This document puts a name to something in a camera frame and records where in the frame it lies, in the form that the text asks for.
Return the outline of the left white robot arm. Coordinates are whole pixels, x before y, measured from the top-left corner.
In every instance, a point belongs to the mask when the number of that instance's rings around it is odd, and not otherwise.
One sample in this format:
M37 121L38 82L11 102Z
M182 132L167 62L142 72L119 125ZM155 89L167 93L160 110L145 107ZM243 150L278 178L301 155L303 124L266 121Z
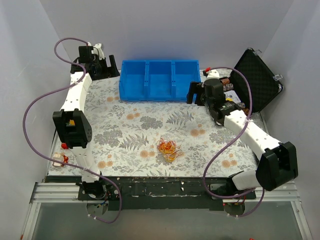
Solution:
M107 191L99 178L101 172L92 154L90 142L93 130L84 108L93 81L118 77L120 73L113 55L109 56L110 66L107 65L102 44L79 46L78 52L79 56L70 69L72 87L60 111L55 111L52 118L60 141L72 152L77 165L85 169L80 187L86 195L101 200Z

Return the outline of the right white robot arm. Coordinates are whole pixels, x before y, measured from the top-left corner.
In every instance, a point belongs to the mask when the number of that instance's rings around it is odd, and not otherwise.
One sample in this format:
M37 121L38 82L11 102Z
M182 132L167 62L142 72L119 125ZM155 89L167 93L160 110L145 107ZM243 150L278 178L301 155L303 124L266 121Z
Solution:
M216 190L206 187L211 196L237 199L258 187L272 191L298 177L296 147L289 141L282 143L271 137L252 122L238 104L227 100L219 79L192 81L186 102L207 107L213 120L232 131L258 158L256 169L230 175Z

